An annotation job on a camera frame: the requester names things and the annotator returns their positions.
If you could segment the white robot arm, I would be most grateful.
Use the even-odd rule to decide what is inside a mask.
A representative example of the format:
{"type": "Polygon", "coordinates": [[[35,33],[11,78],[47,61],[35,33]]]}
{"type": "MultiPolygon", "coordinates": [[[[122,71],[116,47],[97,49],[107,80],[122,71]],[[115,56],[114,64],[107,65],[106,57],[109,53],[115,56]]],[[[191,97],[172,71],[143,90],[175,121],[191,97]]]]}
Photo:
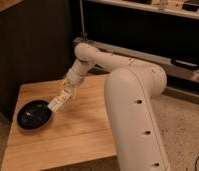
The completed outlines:
{"type": "Polygon", "coordinates": [[[164,70],[155,64],[75,46],[76,60],[66,74],[61,103],[72,98],[87,72],[99,65],[109,72],[104,97],[121,171],[171,171],[151,99],[166,87],[164,70]]]}

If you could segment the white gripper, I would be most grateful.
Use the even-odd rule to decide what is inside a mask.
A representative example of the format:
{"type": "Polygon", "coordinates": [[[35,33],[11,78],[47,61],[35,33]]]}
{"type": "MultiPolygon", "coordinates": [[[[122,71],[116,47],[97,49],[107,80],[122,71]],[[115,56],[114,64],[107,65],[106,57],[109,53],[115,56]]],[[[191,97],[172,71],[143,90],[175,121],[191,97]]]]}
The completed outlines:
{"type": "Polygon", "coordinates": [[[83,83],[88,71],[91,69],[91,64],[88,62],[75,62],[68,70],[64,81],[59,87],[59,94],[62,91],[69,92],[71,95],[70,100],[73,100],[76,96],[75,88],[83,83]]]}

